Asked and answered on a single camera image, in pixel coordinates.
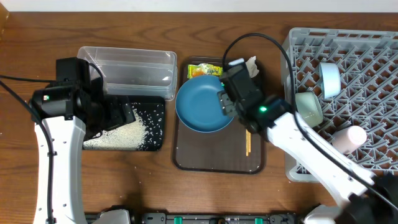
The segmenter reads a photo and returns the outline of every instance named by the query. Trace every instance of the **gray dish rack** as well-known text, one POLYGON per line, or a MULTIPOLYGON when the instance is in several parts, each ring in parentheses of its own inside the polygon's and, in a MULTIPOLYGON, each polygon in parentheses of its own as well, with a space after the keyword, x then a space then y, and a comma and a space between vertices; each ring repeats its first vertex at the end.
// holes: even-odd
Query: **gray dish rack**
MULTIPOLYGON (((314 130, 327 141, 348 126, 366 130, 368 140, 349 159, 377 173, 398 173, 398 32, 293 28, 284 44, 293 66, 296 93, 313 91, 323 122, 314 130), (341 92, 324 99, 320 62, 340 70, 341 92)), ((285 99, 290 99, 289 70, 281 55, 285 99)), ((285 155, 286 176, 296 182, 317 182, 301 164, 285 155)))

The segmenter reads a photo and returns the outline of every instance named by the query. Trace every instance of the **wooden table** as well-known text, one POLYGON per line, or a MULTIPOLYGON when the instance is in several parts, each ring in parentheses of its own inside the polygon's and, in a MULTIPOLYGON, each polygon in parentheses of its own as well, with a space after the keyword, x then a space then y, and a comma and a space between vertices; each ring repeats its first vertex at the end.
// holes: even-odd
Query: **wooden table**
MULTIPOLYGON (((241 34, 262 32, 280 43, 293 27, 397 30, 397 14, 309 13, 19 13, 13 12, 0 42, 0 73, 55 78, 55 60, 82 46, 171 50, 178 65, 192 55, 215 56, 241 34)), ((267 86, 283 95, 278 50, 258 38, 242 40, 231 57, 257 55, 267 86)), ((45 84, 6 80, 28 100, 45 84)), ((37 194, 38 150, 29 114, 0 88, 0 223, 32 223, 37 194)), ((84 151, 86 212, 125 204, 138 212, 302 212, 334 201, 320 184, 293 183, 284 153, 267 145, 267 166, 258 175, 178 170, 171 161, 175 102, 167 103, 165 142, 159 152, 84 151)))

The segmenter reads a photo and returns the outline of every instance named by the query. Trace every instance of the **black tray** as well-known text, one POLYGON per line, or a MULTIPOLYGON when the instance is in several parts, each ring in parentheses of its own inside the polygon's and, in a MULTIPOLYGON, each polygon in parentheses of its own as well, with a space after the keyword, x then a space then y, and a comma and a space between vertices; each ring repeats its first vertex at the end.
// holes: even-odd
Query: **black tray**
MULTIPOLYGON (((150 133, 146 136, 145 144, 141 147, 140 151, 158 151, 162 147, 164 140, 164 126, 166 117, 165 100, 160 96, 129 96, 129 101, 134 109, 137 109, 137 113, 147 126, 146 131, 150 133)), ((88 149, 85 148, 84 143, 83 149, 138 151, 138 149, 134 148, 115 148, 108 146, 98 146, 96 148, 88 149)))
MULTIPOLYGON (((183 64, 179 86, 185 83, 188 65, 210 63, 221 66, 220 58, 190 57, 183 64)), ((255 82, 261 82, 264 69, 257 65, 260 74, 255 82)), ((258 134, 251 135, 251 153, 246 156, 246 130, 237 118, 215 133, 198 133, 186 127, 177 118, 172 151, 173 163, 182 170, 256 174, 266 164, 265 142, 258 134)))

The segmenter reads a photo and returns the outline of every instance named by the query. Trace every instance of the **blue plate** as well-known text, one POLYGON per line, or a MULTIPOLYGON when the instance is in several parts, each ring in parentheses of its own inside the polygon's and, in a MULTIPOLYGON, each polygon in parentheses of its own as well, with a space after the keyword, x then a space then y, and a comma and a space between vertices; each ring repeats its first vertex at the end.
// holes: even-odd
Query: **blue plate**
POLYGON ((217 93, 224 90, 218 77, 202 75, 186 81, 177 93, 175 110, 188 128, 201 133, 219 131, 233 118, 223 115, 217 93))

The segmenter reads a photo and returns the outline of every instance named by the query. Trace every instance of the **green indicator light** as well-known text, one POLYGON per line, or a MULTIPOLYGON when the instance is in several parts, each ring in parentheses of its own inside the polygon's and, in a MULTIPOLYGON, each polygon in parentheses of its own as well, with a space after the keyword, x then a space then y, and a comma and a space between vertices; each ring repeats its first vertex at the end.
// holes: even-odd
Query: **green indicator light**
POLYGON ((267 108, 266 108, 265 106, 260 106, 260 111, 261 111, 261 112, 266 112, 266 111, 267 111, 267 108))

